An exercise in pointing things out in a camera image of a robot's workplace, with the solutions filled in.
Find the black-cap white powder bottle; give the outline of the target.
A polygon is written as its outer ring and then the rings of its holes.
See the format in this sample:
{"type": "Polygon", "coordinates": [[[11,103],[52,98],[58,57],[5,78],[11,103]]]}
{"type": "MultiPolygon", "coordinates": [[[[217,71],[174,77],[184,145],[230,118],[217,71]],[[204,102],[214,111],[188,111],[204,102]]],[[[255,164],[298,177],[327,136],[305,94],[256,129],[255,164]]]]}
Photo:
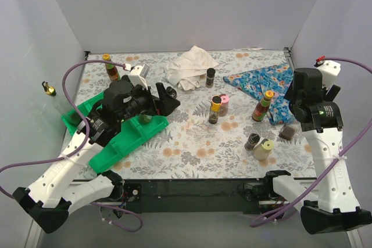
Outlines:
{"type": "Polygon", "coordinates": [[[172,88],[172,87],[167,87],[167,88],[166,88],[166,92],[167,92],[167,94],[168,94],[170,97],[172,97],[173,99],[176,99],[176,98],[177,98],[177,91],[176,91],[174,88],[172,88]]]}

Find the small black-cap spice jar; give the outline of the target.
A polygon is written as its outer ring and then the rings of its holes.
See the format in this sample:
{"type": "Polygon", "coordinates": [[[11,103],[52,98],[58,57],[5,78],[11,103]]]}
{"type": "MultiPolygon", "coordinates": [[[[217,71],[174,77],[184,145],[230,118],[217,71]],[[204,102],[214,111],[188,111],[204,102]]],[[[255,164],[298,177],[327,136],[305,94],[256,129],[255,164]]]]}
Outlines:
{"type": "Polygon", "coordinates": [[[146,115],[146,114],[140,114],[138,116],[138,121],[143,123],[143,124],[148,124],[152,121],[152,116],[146,115]]]}

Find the square jar dark sauce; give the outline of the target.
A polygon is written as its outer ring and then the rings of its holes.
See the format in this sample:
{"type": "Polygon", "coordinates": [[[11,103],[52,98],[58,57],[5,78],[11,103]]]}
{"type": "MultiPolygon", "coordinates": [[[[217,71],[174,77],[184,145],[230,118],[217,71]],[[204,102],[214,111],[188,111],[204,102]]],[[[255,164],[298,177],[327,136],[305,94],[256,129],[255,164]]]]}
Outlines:
{"type": "Polygon", "coordinates": [[[279,137],[286,141],[291,141],[297,134],[299,125],[297,123],[285,124],[279,132],[279,137]]]}

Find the gold-cap pepper grinder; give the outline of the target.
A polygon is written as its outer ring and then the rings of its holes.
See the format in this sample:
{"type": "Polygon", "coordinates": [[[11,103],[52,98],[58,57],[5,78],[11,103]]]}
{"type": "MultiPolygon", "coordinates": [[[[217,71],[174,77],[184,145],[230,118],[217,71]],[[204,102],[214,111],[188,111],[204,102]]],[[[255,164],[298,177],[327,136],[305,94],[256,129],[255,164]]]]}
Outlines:
{"type": "Polygon", "coordinates": [[[216,124],[219,119],[219,112],[221,107],[221,97],[215,95],[212,97],[210,103],[210,111],[209,111],[209,118],[208,122],[211,124],[216,124]]]}

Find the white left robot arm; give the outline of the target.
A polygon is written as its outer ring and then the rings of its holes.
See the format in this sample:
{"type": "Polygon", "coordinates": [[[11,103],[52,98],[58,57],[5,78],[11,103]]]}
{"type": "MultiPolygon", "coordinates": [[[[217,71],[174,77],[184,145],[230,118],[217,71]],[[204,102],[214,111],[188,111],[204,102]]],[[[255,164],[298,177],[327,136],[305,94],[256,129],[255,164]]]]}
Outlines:
{"type": "Polygon", "coordinates": [[[123,197],[120,175],[105,171],[90,182],[70,187],[80,170],[121,132],[122,122],[140,114],[168,116],[179,107],[176,90],[156,83],[158,95],[127,80],[115,81],[104,90],[72,136],[58,160],[31,185],[18,187],[13,198],[45,233],[59,229],[68,216],[102,198],[116,202],[123,197]]]}

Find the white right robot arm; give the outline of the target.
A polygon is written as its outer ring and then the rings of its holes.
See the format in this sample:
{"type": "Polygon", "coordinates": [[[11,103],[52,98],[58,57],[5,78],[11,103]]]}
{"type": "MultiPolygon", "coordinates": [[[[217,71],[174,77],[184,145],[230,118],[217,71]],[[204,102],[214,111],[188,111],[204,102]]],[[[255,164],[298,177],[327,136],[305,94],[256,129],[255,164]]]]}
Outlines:
{"type": "Polygon", "coordinates": [[[285,94],[312,149],[317,193],[294,180],[288,171],[269,171],[263,178],[265,197],[287,200],[299,211],[302,225],[311,235],[371,224],[371,212],[360,207],[341,157],[343,122],[333,101],[340,88],[329,88],[323,80],[320,70],[298,68],[285,94]]]}

